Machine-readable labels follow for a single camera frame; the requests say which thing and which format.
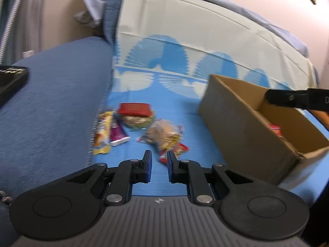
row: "yellow snack wrapper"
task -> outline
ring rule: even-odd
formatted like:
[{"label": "yellow snack wrapper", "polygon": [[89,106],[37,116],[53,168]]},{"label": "yellow snack wrapper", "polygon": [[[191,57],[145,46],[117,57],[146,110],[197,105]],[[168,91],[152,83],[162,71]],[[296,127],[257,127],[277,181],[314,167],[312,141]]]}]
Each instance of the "yellow snack wrapper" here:
[{"label": "yellow snack wrapper", "polygon": [[97,131],[94,139],[93,155],[106,154],[111,150],[110,135],[113,111],[106,111],[99,115]]}]

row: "open brown box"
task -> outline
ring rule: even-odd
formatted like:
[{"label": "open brown box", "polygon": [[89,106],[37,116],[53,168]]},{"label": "open brown box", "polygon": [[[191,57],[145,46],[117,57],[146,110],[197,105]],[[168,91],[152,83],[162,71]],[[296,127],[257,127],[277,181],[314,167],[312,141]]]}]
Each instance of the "open brown box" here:
[{"label": "open brown box", "polygon": [[[267,90],[211,75],[199,113],[230,167],[272,184],[290,174],[291,188],[299,172],[328,153],[329,141],[298,109],[265,101]],[[269,124],[280,126],[283,137]]]}]

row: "blue fabric cushion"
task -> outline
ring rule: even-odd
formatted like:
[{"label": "blue fabric cushion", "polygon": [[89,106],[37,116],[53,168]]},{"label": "blue fabric cushion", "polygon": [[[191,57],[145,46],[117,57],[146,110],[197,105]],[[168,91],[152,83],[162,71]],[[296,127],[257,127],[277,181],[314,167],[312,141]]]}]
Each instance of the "blue fabric cushion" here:
[{"label": "blue fabric cushion", "polygon": [[[104,39],[89,37],[15,64],[29,67],[30,77],[0,109],[0,190],[15,198],[85,167],[112,56]],[[0,246],[16,238],[0,201]]]}]

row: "white corrugated hose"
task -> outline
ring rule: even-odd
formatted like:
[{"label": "white corrugated hose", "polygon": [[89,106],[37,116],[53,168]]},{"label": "white corrugated hose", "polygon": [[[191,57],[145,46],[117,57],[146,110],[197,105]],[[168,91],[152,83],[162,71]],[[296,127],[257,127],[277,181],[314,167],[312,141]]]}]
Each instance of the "white corrugated hose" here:
[{"label": "white corrugated hose", "polygon": [[5,55],[5,51],[6,51],[8,38],[9,38],[10,32],[12,30],[12,27],[14,26],[14,21],[15,21],[15,18],[16,18],[16,15],[19,10],[19,6],[20,6],[21,2],[22,2],[22,0],[15,0],[12,10],[10,11],[9,18],[8,18],[1,42],[0,42],[0,64],[2,64],[4,55]]}]

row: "metal screw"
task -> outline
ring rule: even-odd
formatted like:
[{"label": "metal screw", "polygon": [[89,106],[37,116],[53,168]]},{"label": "metal screw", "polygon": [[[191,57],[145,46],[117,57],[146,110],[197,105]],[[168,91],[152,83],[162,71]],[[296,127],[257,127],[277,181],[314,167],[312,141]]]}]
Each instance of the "metal screw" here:
[{"label": "metal screw", "polygon": [[122,201],[122,196],[119,194],[111,194],[107,196],[106,199],[108,202],[111,203],[119,203],[120,201]]},{"label": "metal screw", "polygon": [[199,195],[196,197],[196,200],[200,203],[210,203],[213,201],[213,198],[209,195]]}]

